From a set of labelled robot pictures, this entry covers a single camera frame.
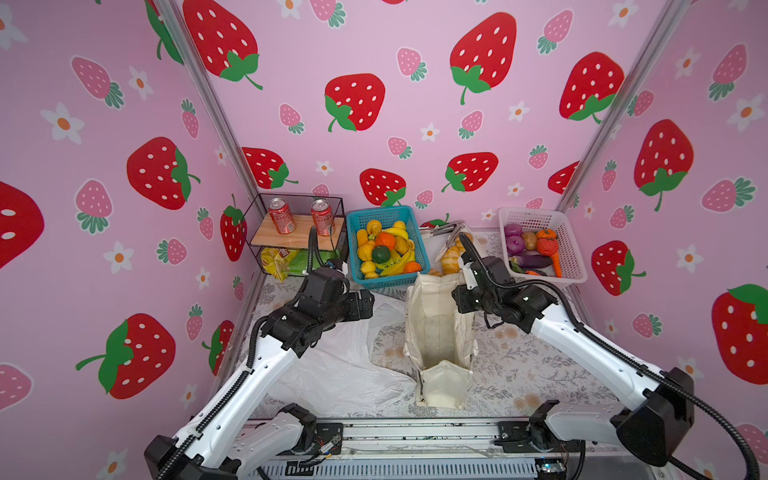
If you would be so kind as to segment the beige canvas tote bag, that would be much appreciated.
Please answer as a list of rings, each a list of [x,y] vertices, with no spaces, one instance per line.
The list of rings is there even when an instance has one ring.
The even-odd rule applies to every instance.
[[[461,274],[419,274],[407,289],[404,354],[417,374],[417,402],[463,410],[478,352],[474,315],[461,314],[452,297],[465,284]]]

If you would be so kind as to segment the green avocado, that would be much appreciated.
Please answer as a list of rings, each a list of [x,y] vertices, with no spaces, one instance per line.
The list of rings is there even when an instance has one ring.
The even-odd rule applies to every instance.
[[[392,259],[392,253],[386,245],[375,245],[371,253],[371,258],[376,264],[386,264]]]

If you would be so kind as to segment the white plastic bag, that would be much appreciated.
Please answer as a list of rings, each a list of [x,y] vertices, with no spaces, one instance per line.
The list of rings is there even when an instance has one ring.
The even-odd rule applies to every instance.
[[[405,303],[378,294],[374,299],[372,318],[324,333],[270,388],[257,412],[273,414],[296,403],[322,418],[388,417],[411,400],[416,381],[372,361],[380,331],[404,324]]]

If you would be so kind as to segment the yellow chips bag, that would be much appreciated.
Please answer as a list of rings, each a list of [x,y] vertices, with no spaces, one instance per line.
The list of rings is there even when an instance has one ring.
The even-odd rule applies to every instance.
[[[278,282],[284,282],[290,274],[291,263],[296,256],[296,250],[266,247],[260,254],[261,266]]]

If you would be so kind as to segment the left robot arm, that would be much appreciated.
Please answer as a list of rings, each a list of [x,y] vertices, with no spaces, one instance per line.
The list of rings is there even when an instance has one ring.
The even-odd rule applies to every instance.
[[[321,453],[317,418],[295,403],[246,432],[244,426],[276,381],[324,332],[341,322],[372,317],[375,298],[353,291],[342,271],[308,273],[298,293],[259,318],[248,353],[199,414],[172,437],[159,435],[144,452],[154,479],[235,479],[289,451]]]

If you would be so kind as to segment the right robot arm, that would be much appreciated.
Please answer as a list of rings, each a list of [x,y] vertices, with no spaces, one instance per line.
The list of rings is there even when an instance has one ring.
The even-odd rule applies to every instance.
[[[701,473],[678,460],[674,452],[693,427],[696,412],[702,412],[734,442],[744,459],[746,478],[759,478],[760,467],[746,439],[695,395],[688,374],[642,362],[579,321],[556,285],[542,278],[516,282],[499,258],[481,256],[467,234],[460,234],[459,240],[464,248],[460,266],[465,282],[452,292],[458,311],[496,316],[501,324],[514,325],[550,344],[617,399],[602,408],[544,402],[528,421],[525,438],[533,447],[549,451],[569,441],[618,445],[649,466],[671,465],[699,479]]]

